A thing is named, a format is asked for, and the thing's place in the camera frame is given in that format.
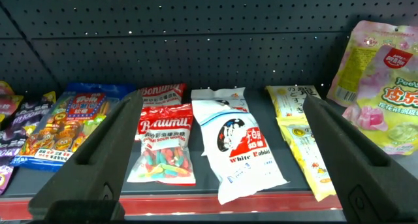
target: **blue candy package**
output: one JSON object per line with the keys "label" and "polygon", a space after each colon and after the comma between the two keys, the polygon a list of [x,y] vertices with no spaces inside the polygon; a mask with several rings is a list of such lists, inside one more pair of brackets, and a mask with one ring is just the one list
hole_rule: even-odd
{"label": "blue candy package", "polygon": [[133,85],[71,83],[25,141],[11,166],[57,171]]}

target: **candy bag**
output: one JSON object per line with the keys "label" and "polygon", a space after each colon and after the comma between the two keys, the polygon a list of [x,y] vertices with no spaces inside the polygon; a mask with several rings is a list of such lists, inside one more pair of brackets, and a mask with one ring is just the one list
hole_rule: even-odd
{"label": "candy bag", "polygon": [[192,105],[210,167],[220,182],[220,204],[287,182],[249,112],[217,101],[194,100]]}
{"label": "candy bag", "polygon": [[191,104],[144,108],[138,125],[141,156],[127,181],[195,185],[187,147],[192,123]]}
{"label": "candy bag", "polygon": [[306,120],[283,120],[277,118],[281,135],[289,145],[300,169],[319,202],[329,195],[336,195],[331,178],[315,138]]}
{"label": "candy bag", "polygon": [[7,158],[0,158],[0,195],[7,188],[7,184],[12,176],[13,167],[8,166],[9,160]]}
{"label": "candy bag", "polygon": [[385,45],[418,54],[418,27],[359,22],[351,32],[327,97],[342,106],[349,106],[355,100],[363,70]]}
{"label": "candy bag", "polygon": [[303,102],[307,94],[319,98],[314,86],[267,86],[279,120],[306,119]]}
{"label": "candy bag", "polygon": [[133,90],[130,85],[69,84],[10,165],[57,171]]}
{"label": "candy bag", "polygon": [[169,84],[142,88],[139,91],[146,106],[172,106],[182,103],[185,84]]}
{"label": "candy bag", "polygon": [[191,100],[213,100],[232,108],[249,112],[246,99],[244,98],[244,88],[219,89],[194,89],[191,91]]}
{"label": "candy bag", "polygon": [[383,46],[343,117],[386,153],[410,155],[418,148],[417,80],[418,57]]}
{"label": "candy bag", "polygon": [[55,92],[42,96],[39,101],[24,101],[14,116],[13,122],[0,132],[0,157],[10,160],[19,153],[28,136],[56,101]]}
{"label": "candy bag", "polygon": [[23,98],[19,95],[0,95],[0,123],[13,115]]}

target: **red shelf edge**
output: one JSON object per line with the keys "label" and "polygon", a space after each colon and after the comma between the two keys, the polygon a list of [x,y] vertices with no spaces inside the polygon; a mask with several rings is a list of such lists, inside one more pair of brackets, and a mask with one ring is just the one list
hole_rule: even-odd
{"label": "red shelf edge", "polygon": [[[0,199],[0,220],[31,219],[27,211],[30,198]],[[121,196],[127,216],[233,214],[251,212],[297,212],[342,209],[333,195],[321,202],[312,192],[265,192],[220,205],[217,194],[209,195],[132,195]]]}

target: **purple candy bag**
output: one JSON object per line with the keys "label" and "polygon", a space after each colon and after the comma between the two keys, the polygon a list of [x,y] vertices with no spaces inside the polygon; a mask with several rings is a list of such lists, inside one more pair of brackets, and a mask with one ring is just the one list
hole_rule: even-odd
{"label": "purple candy bag", "polygon": [[43,95],[40,101],[22,103],[13,122],[0,132],[0,157],[11,160],[19,154],[20,148],[28,136],[35,130],[39,121],[48,113],[55,101],[55,92],[52,91]]}
{"label": "purple candy bag", "polygon": [[8,161],[7,158],[0,159],[0,195],[6,190],[13,172],[13,167],[8,166]]}

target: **perforated pegboard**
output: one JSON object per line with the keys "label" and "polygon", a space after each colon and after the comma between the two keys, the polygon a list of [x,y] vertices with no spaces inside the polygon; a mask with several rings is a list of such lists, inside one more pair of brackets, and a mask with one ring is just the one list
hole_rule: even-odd
{"label": "perforated pegboard", "polygon": [[21,38],[18,30],[0,8],[0,38]]}
{"label": "perforated pegboard", "polygon": [[351,31],[418,25],[416,0],[0,0],[29,38]]}
{"label": "perforated pegboard", "polygon": [[34,40],[59,82],[185,82],[191,88],[324,84],[347,33]]}
{"label": "perforated pegboard", "polygon": [[17,94],[40,95],[59,90],[22,39],[0,40],[0,66],[0,79],[8,82]]}

